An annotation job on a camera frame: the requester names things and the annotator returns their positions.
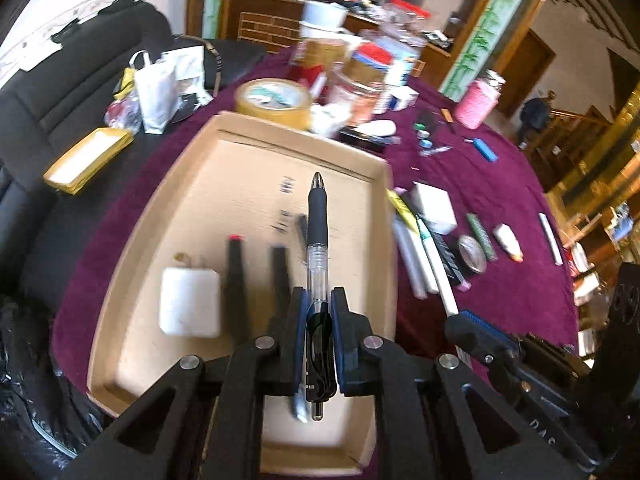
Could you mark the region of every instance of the cardboard box lid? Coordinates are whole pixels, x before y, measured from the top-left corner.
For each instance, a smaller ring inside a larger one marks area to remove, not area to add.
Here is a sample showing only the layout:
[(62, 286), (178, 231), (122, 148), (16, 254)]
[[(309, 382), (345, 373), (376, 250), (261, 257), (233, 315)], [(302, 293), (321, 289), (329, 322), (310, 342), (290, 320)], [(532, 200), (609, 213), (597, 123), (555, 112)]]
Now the cardboard box lid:
[[(332, 140), (239, 114), (218, 115), (192, 140), (140, 217), (111, 280), (94, 337), (88, 374), (92, 397), (118, 415), (186, 354), (229, 354), (216, 339), (167, 336), (158, 326), (160, 279), (177, 252), (222, 276), (226, 240), (244, 237), (244, 273), (254, 336), (274, 313), (270, 247), (289, 247), (294, 286), (306, 285), (295, 217), (306, 213), (311, 179), (321, 171), (328, 195), (330, 286), (344, 286), (350, 309), (392, 338), (396, 321), (396, 250), (384, 160)], [(290, 213), (284, 217), (282, 212)], [(275, 229), (289, 218), (285, 233)], [(370, 398), (338, 393), (321, 422), (302, 424), (288, 398), (267, 398), (262, 470), (314, 476), (354, 474), (375, 442)]]

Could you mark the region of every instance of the roll of tape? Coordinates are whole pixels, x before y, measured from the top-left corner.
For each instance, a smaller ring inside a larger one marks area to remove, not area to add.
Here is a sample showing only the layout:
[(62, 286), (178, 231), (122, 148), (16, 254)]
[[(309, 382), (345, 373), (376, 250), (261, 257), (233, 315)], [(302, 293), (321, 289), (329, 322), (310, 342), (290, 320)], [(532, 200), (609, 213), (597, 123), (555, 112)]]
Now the roll of tape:
[(236, 112), (297, 130), (311, 126), (311, 103), (305, 86), (286, 79), (255, 79), (236, 91)]

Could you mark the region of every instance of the wooden door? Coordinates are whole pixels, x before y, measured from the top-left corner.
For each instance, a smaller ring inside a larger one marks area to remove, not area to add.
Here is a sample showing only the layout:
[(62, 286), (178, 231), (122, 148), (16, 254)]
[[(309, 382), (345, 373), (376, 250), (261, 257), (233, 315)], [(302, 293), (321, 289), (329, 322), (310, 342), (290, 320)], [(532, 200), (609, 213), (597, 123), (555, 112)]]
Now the wooden door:
[(543, 73), (556, 57), (556, 53), (529, 29), (508, 65), (500, 74), (506, 83), (497, 109), (511, 117), (522, 104)]

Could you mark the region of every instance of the white paper bag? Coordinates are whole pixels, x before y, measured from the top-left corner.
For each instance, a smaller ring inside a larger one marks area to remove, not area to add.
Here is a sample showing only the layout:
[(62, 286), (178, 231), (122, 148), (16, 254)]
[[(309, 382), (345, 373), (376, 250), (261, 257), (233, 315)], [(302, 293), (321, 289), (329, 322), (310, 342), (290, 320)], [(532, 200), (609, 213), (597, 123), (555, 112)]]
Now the white paper bag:
[(212, 101), (204, 89), (204, 46), (188, 46), (162, 53), (162, 59), (175, 65), (178, 94), (196, 94), (201, 106)]
[(140, 100), (140, 111), (145, 132), (159, 135), (176, 113), (180, 104), (175, 79), (175, 65), (168, 60), (151, 63), (149, 53), (139, 50), (129, 61), (132, 68), (138, 54), (142, 53), (145, 65), (136, 70), (133, 79)]

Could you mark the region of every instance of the wooden stair railing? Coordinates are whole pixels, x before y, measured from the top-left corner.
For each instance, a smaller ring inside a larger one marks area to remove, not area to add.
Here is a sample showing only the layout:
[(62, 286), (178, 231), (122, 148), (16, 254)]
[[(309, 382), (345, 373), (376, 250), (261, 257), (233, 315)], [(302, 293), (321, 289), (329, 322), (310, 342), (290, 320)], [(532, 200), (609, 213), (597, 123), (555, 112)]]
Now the wooden stair railing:
[(593, 106), (586, 115), (551, 110), (547, 127), (530, 138), (524, 149), (545, 192), (579, 165), (610, 126)]

